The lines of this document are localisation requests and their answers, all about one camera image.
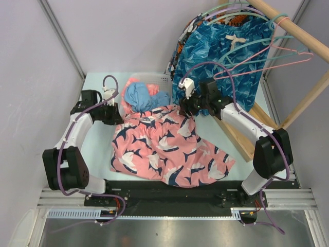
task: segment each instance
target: blue crumpled garment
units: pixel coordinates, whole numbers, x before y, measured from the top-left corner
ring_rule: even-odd
[[[222,64],[229,63],[227,59],[220,61],[220,58],[229,52],[231,48],[231,40],[226,39],[226,35],[232,36],[235,34],[238,38],[245,38],[246,43],[249,43],[259,39],[270,38],[272,32],[273,31],[269,28],[268,22],[265,22],[259,17],[250,17],[250,20],[240,27],[216,23],[207,25],[207,22],[203,22],[191,34],[178,59],[172,86],[173,102],[178,104],[179,99],[184,96],[185,92],[178,88],[178,83],[186,72],[195,64],[205,61],[220,62]],[[240,45],[243,45],[243,43],[236,42],[235,48]],[[268,44],[266,45],[262,43],[249,45],[230,54],[228,57],[233,63],[239,63],[267,46]],[[267,54],[268,50],[259,54],[252,60],[266,59]],[[242,64],[238,66],[232,74],[262,69],[264,64],[265,62]],[[194,69],[188,77],[194,80],[195,87],[200,92],[198,86],[199,81],[213,77],[214,74],[222,70],[222,68],[213,64],[206,64]],[[234,77],[237,102],[246,111],[249,111],[254,104],[261,75],[262,72],[256,72],[249,75]],[[224,96],[233,96],[232,84],[229,78],[218,80],[217,87]],[[202,113],[208,115],[207,110],[202,110]]]
[[[130,84],[125,90],[124,100],[132,106],[134,112],[147,112],[170,104],[168,92],[160,91],[156,95],[150,95],[143,82]]]

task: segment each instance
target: blue floral fabric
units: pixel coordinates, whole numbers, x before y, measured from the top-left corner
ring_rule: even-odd
[[[251,16],[250,20],[240,27],[216,23],[207,25],[207,23],[208,22],[203,22],[191,34],[178,59],[172,86],[173,102],[175,104],[178,104],[179,98],[184,96],[184,91],[178,88],[178,83],[191,67],[205,61],[220,62],[222,64],[229,63],[227,59],[224,59],[224,61],[220,60],[220,58],[231,49],[232,41],[225,38],[226,35],[232,36],[235,34],[238,38],[246,39],[245,43],[270,38],[272,35],[272,30],[269,28],[268,22],[265,22],[259,17]],[[236,42],[235,48],[240,45],[243,45],[243,43]],[[239,63],[267,46],[266,44],[256,43],[241,48],[228,57],[233,63]],[[267,54],[268,50],[259,54],[252,60],[266,59]],[[264,64],[265,62],[242,64],[232,71],[232,74],[262,69]],[[199,90],[198,83],[200,80],[213,77],[214,74],[222,70],[222,68],[216,65],[206,64],[194,69],[189,74],[189,78],[194,80],[195,88]],[[254,104],[261,75],[262,72],[256,72],[234,77],[236,99],[245,111],[249,111]],[[224,96],[233,96],[232,85],[229,78],[218,80],[217,87]],[[202,113],[208,115],[207,110],[202,110]]]

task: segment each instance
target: drawstring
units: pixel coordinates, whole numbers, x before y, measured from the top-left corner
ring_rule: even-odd
[[[246,39],[244,38],[237,38],[236,35],[234,34],[233,36],[231,35],[226,35],[225,38],[227,38],[228,40],[231,40],[231,50],[234,50],[234,46],[236,42],[240,42],[240,43],[245,43]]]

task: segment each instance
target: white plastic bracket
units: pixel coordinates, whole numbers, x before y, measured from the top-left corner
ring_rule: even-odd
[[[180,89],[185,89],[186,98],[189,99],[194,90],[194,81],[190,78],[184,79],[184,81],[180,81],[178,84]]]
[[[108,89],[103,93],[103,99],[107,100],[113,96],[115,89]],[[107,102],[108,105],[114,105],[114,98]]]

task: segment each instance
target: pink hanger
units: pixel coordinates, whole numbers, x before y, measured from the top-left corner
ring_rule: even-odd
[[[238,67],[239,65],[243,64],[244,62],[247,62],[249,61],[250,59],[254,58],[255,56],[259,55],[260,53],[270,49],[271,47],[273,48],[277,48],[277,49],[280,49],[280,50],[290,50],[290,51],[293,51],[293,52],[296,52],[298,55],[303,55],[303,54],[307,54],[307,55],[310,55],[309,58],[305,59],[305,60],[300,60],[300,61],[296,61],[296,62],[291,62],[291,63],[285,63],[285,64],[280,64],[280,65],[276,65],[276,66],[272,66],[272,67],[268,67],[268,68],[263,68],[263,69],[257,69],[257,70],[252,70],[252,71],[249,71],[249,72],[244,72],[244,73],[240,73],[240,74],[235,74],[235,75],[232,75],[233,77],[236,77],[236,76],[242,76],[242,75],[247,75],[247,74],[251,74],[251,73],[255,73],[255,72],[258,72],[258,71],[264,71],[264,70],[268,70],[270,68],[278,68],[278,67],[283,67],[283,66],[288,66],[288,65],[292,65],[292,64],[297,64],[297,63],[303,63],[303,62],[307,62],[309,60],[311,60],[314,56],[313,53],[311,52],[299,52],[297,50],[294,50],[294,49],[289,49],[289,48],[283,48],[283,47],[278,47],[278,46],[275,46],[273,43],[274,43],[274,39],[275,39],[275,33],[277,31],[277,27],[279,26],[279,24],[285,20],[285,19],[289,19],[289,17],[285,17],[283,18],[282,20],[280,20],[278,22],[278,24],[276,25],[275,29],[274,29],[274,33],[272,35],[272,40],[271,40],[271,43],[269,44],[269,46],[267,46],[266,48],[264,48],[263,50],[261,50],[260,52],[254,54],[253,56],[247,58],[246,60],[238,63],[236,66],[234,66],[233,68],[229,69],[229,71],[231,72],[232,70],[234,70],[236,67]],[[213,78],[215,80],[221,80],[221,79],[225,79],[225,78],[229,78],[229,76],[223,76],[223,77],[218,77],[219,75],[221,75],[222,73],[224,73],[225,71],[222,71],[222,72],[219,72],[217,74],[215,74],[213,76]]]

